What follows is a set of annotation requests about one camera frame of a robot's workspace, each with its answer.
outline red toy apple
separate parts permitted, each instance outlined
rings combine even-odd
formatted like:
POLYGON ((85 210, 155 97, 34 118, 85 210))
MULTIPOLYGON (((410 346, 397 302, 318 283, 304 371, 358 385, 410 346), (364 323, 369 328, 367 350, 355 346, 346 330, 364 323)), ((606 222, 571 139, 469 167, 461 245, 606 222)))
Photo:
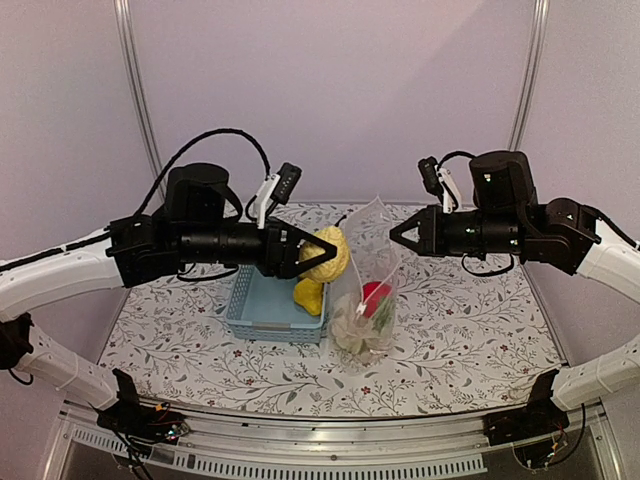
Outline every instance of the red toy apple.
POLYGON ((369 282, 362 287, 362 298, 367 305, 364 311, 365 318, 371 318, 380 302, 391 294, 391 285, 382 282, 369 282))

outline metal frame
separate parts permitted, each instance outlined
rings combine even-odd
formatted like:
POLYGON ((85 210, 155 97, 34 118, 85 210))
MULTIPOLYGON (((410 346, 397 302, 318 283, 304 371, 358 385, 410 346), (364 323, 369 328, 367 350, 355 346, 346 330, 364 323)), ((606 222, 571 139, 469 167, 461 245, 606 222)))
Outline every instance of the metal frame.
MULTIPOLYGON (((140 126, 140 134, 144 143, 147 158, 154 178, 157 178, 162 171, 162 161, 158 153, 158 145, 153 133, 153 125, 149 116, 147 100, 142 86, 142 75, 140 74, 140 64, 133 38, 133 25, 131 22, 131 11, 129 10, 129 0, 114 0, 116 10, 116 20, 118 22, 118 33, 120 35, 120 45, 122 46, 122 56, 131 89, 131 98, 140 126)), ((162 199, 166 194, 166 184, 163 182, 158 187, 162 199)))
POLYGON ((531 41, 529 43, 529 55, 525 70, 524 82, 520 93, 520 101, 516 112, 516 119, 509 139, 509 150, 515 151, 520 148, 524 130, 529 117, 531 99, 538 76, 542 49, 544 46, 544 36, 547 30, 547 17, 549 15, 549 0, 536 0, 533 14, 533 27, 531 30, 531 41))
MULTIPOLYGON (((261 478, 258 475, 261 469, 268 471, 270 478, 302 478, 304 472, 309 473, 308 478, 316 479, 320 478, 317 472, 322 472, 327 480, 374 478, 373 472, 378 474, 375 478, 385 478, 388 472, 388 478, 396 480, 458 478, 461 474, 486 471, 484 454, 512 448, 511 444, 489 446, 482 433, 484 412, 402 419, 320 420, 258 418, 246 412, 231 414, 209 408, 174 407, 187 416, 193 431, 176 447, 157 445, 148 462, 216 478, 261 478), (256 475, 247 473, 251 468, 256 475), (431 473, 420 476, 422 468, 431 473)), ((98 428, 95 418, 90 408, 65 402, 57 420, 57 436, 46 464, 45 480, 60 480, 71 442, 123 454, 122 445, 111 432, 98 428)), ((571 412, 569 418, 569 431, 579 430, 581 412, 571 412)), ((587 429, 596 444, 603 478, 623 479, 617 447, 600 404, 588 407, 587 429)))

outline floral tablecloth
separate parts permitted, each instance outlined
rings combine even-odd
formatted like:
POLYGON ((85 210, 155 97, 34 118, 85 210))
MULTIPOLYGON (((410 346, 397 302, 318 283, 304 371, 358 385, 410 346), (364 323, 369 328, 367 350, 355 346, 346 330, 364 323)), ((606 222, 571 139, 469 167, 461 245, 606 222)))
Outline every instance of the floral tablecloth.
MULTIPOLYGON (((276 216, 307 230, 350 205, 297 204, 276 216)), ((400 221, 417 207, 391 205, 400 221)), ((325 417, 442 414, 526 401, 535 376, 560 363, 520 267, 494 278, 456 258, 402 249, 395 346, 354 375, 329 339, 318 345, 238 340, 224 321, 233 277, 134 288, 101 364, 134 378, 141 394, 253 412, 325 417)), ((495 256, 478 269, 506 260, 495 256)), ((218 267, 198 266, 193 274, 218 267)))

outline clear plastic bag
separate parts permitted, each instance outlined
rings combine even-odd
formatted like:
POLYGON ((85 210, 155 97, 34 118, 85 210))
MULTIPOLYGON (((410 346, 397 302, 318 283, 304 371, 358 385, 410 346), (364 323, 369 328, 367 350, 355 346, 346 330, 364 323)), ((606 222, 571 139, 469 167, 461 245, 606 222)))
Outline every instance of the clear plastic bag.
POLYGON ((350 215, 346 271, 329 287, 329 332, 349 364, 370 365, 392 346, 400 256, 389 239, 391 213, 379 198, 350 215))

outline purple wall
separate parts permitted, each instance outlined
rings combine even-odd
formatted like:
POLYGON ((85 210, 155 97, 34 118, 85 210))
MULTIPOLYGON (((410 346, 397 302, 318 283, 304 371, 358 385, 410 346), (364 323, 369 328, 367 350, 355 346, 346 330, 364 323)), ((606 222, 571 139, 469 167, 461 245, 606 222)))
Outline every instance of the purple wall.
MULTIPOLYGON (((640 5, 552 2, 542 66, 522 150, 541 201, 599 207, 640 238, 640 5)), ((640 307, 551 267, 530 271, 572 363, 640 332, 640 307)), ((640 474, 640 387, 604 399, 629 478, 640 474)))
MULTIPOLYGON (((130 214, 152 178, 111 1, 0 5, 0 257, 47 248, 130 214)), ((97 359, 123 290, 32 312, 97 359)), ((63 396, 0 375, 0 478, 37 478, 63 396)))
MULTIPOLYGON (((294 200, 424 201, 417 161, 509 138, 533 16, 528 0, 132 2, 160 154, 238 126, 277 168, 303 168, 294 200)), ((239 139, 220 162, 247 198, 262 170, 239 139)), ((452 162, 463 186, 465 162, 452 162)))

